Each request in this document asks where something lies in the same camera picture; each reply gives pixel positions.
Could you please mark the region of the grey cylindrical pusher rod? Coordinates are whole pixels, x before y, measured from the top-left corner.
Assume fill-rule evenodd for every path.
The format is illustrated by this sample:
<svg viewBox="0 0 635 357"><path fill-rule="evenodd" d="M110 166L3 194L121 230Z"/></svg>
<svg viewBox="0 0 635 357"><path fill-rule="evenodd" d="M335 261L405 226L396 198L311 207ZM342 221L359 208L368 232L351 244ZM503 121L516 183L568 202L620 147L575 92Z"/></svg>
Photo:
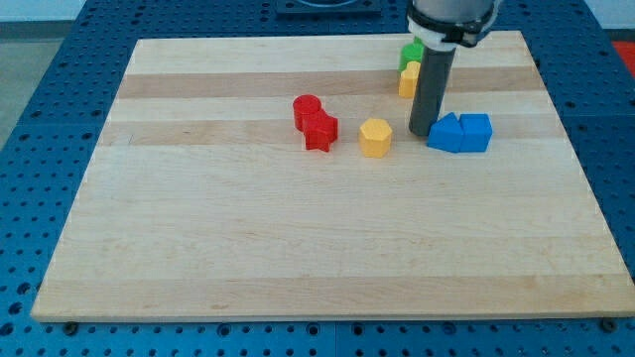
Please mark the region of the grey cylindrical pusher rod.
<svg viewBox="0 0 635 357"><path fill-rule="evenodd" d="M438 121L454 53L424 49L409 121L410 131L418 137L428 137Z"/></svg>

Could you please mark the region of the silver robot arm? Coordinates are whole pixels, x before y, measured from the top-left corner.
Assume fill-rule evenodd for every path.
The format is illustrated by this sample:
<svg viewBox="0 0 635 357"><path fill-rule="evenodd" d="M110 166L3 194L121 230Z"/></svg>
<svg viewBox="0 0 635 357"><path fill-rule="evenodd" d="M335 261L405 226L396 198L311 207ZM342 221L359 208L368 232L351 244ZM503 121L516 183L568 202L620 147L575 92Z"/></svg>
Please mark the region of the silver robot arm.
<svg viewBox="0 0 635 357"><path fill-rule="evenodd" d="M424 47L409 129L427 137L438 121L459 47L473 48L496 21L500 0L410 0L408 30Z"/></svg>

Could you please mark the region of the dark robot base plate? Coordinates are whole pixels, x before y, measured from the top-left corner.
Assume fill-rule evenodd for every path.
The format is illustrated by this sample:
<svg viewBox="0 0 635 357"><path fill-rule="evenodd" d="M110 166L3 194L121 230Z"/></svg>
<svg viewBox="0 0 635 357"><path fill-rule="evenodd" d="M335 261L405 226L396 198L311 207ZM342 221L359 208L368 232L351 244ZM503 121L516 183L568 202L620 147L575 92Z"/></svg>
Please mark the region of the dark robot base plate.
<svg viewBox="0 0 635 357"><path fill-rule="evenodd" d="M380 0L275 0L278 15L377 15Z"/></svg>

